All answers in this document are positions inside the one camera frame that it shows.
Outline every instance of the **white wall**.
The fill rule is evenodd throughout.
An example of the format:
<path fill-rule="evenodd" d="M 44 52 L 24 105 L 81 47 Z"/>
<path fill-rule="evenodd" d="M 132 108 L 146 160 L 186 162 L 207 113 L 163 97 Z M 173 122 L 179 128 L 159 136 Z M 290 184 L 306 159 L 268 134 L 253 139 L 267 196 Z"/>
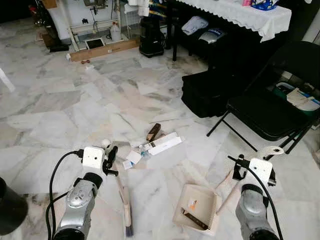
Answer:
<path fill-rule="evenodd" d="M 59 1 L 62 1 L 64 3 L 66 12 L 69 16 L 69 20 L 72 26 L 81 25 L 82 19 L 87 19 L 89 23 L 94 22 L 92 15 L 90 13 L 90 7 L 85 6 L 83 0 L 59 0 Z M 116 0 L 108 0 L 106 1 L 106 5 L 108 5 L 108 7 L 106 6 L 105 9 L 99 9 L 97 12 L 97 15 L 93 14 L 96 21 L 110 20 L 112 1 L 114 6 L 116 4 Z M 67 25 L 65 23 L 65 19 L 63 18 L 63 15 L 61 13 L 61 9 L 56 7 L 56 8 L 48 9 L 48 11 L 58 31 L 59 38 L 61 40 L 70 38 L 67 30 Z M 116 18 L 117 18 L 117 13 L 113 12 L 112 19 L 116 19 Z"/>
<path fill-rule="evenodd" d="M 320 31 L 320 9 L 315 15 L 311 25 L 309 26 L 302 40 L 312 43 L 316 38 L 317 34 L 319 33 L 319 31 Z"/>

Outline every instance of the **black bag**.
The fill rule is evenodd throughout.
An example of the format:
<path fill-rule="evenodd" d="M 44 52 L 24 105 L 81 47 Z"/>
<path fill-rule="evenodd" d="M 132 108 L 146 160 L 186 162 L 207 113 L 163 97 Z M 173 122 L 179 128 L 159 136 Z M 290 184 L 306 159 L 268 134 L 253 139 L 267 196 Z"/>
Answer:
<path fill-rule="evenodd" d="M 222 116 L 228 99 L 244 89 L 239 88 L 234 74 L 215 69 L 183 76 L 182 80 L 181 100 L 199 118 Z"/>

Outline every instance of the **marble floor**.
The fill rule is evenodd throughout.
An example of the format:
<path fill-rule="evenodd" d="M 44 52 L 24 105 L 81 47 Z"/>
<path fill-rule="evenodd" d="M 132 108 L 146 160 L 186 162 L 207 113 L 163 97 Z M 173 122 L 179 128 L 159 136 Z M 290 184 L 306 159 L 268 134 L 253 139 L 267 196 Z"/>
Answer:
<path fill-rule="evenodd" d="M 22 225 L 0 239 L 46 239 L 44 210 L 55 164 L 64 153 L 100 145 L 103 139 L 121 146 L 116 164 L 130 190 L 133 239 L 211 239 L 172 222 L 182 187 L 216 188 L 233 168 L 227 155 L 249 158 L 254 152 L 223 124 L 207 138 L 218 118 L 198 118 L 181 101 L 181 77 L 204 71 L 206 63 L 183 49 L 172 62 L 170 50 L 149 59 L 133 48 L 93 58 L 94 68 L 87 69 L 88 64 L 67 61 L 65 52 L 49 53 L 35 38 L 30 19 L 0 24 L 0 68 L 15 86 L 10 92 L 0 81 L 0 176 L 29 203 Z M 232 115 L 227 121 L 258 149 L 277 144 L 262 140 Z M 121 169 L 130 145 L 143 143 L 155 123 L 165 133 L 177 132 L 183 143 Z M 320 170 L 312 155 L 319 136 L 319 130 L 310 130 L 290 155 L 271 159 L 277 185 L 270 194 L 285 240 L 320 239 Z M 54 192 L 67 191 L 84 172 L 79 159 L 70 156 L 57 172 Z M 225 199 L 234 184 L 216 191 Z M 220 216 L 215 239 L 242 239 L 236 203 Z M 64 201 L 58 201 L 58 219 L 63 210 Z M 126 238 L 112 176 L 103 176 L 91 216 L 88 240 Z M 268 219 L 276 229 L 271 209 Z"/>

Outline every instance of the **lace tablecloth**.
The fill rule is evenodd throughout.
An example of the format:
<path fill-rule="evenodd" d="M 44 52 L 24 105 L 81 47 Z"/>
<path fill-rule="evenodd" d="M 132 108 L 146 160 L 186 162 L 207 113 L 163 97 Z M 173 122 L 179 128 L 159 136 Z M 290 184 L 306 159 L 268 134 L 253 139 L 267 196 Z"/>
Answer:
<path fill-rule="evenodd" d="M 289 28 L 291 10 L 277 6 L 262 11 L 251 6 L 242 6 L 237 0 L 177 0 L 198 9 L 217 15 L 229 22 L 256 31 L 261 42 L 273 39 L 275 34 Z"/>

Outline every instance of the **black bucket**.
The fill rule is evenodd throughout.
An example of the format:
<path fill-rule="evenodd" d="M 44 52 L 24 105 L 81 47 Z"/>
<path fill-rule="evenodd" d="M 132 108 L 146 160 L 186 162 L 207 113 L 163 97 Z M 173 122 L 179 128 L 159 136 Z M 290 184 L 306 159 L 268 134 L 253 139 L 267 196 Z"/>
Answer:
<path fill-rule="evenodd" d="M 0 236 L 13 232 L 28 213 L 27 201 L 0 177 Z"/>

